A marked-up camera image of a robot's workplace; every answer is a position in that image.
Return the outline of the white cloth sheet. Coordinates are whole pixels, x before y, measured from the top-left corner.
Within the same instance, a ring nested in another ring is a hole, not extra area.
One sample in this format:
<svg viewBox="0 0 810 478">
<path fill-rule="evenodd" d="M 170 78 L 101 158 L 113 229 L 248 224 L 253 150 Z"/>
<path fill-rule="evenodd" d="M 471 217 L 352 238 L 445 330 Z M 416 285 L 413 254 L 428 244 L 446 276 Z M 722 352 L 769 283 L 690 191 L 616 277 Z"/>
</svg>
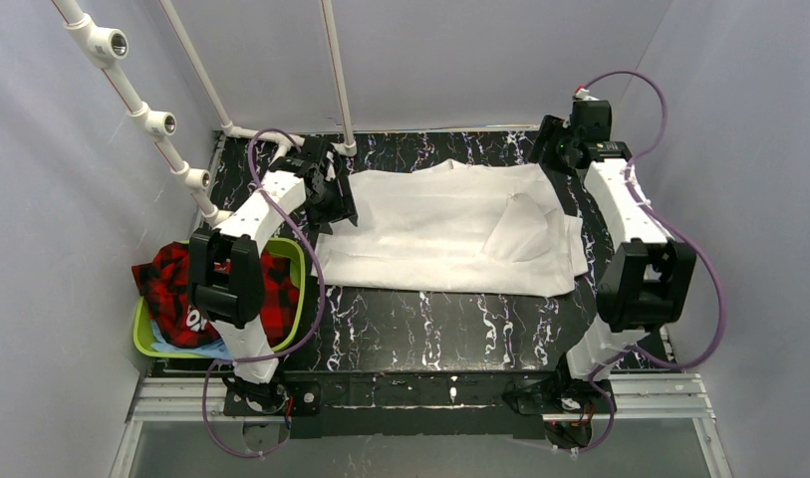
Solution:
<svg viewBox="0 0 810 478">
<path fill-rule="evenodd" d="M 589 271 L 583 221 L 537 164 L 351 175 L 359 220 L 319 236 L 330 285 L 556 297 Z"/>
</svg>

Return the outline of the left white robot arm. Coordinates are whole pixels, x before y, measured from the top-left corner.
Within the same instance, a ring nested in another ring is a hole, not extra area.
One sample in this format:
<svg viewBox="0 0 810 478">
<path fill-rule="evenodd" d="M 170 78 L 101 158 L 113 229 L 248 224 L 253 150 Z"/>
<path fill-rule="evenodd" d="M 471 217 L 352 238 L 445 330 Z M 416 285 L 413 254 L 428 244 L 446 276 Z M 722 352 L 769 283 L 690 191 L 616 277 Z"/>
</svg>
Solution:
<svg viewBox="0 0 810 478">
<path fill-rule="evenodd" d="M 235 396 L 265 414 L 286 410 L 291 396 L 277 375 L 279 354 L 269 344 L 264 308 L 284 298 L 265 279 L 261 258 L 281 224 L 301 230 L 290 215 L 302 211 L 309 228 L 329 234 L 332 224 L 358 222 L 344 159 L 335 147 L 307 138 L 297 150 L 250 167 L 255 190 L 227 219 L 199 228 L 188 242 L 187 299 L 218 331 L 233 366 L 225 384 Z"/>
</svg>

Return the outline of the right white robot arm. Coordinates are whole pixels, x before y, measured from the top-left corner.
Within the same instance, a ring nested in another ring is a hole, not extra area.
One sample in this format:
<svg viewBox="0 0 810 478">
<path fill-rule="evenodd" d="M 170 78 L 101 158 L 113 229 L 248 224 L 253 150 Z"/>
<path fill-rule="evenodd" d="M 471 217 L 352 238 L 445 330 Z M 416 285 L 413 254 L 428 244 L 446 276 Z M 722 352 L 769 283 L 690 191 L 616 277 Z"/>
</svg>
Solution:
<svg viewBox="0 0 810 478">
<path fill-rule="evenodd" d="M 624 176 L 632 154 L 611 138 L 612 122 L 610 103 L 581 89 L 569 117 L 544 117 L 535 141 L 535 160 L 579 178 L 594 198 L 614 255 L 596 284 L 597 315 L 579 342 L 549 377 L 505 393 L 522 414 L 605 409 L 618 356 L 682 312 L 696 253 L 642 209 L 641 189 Z"/>
</svg>

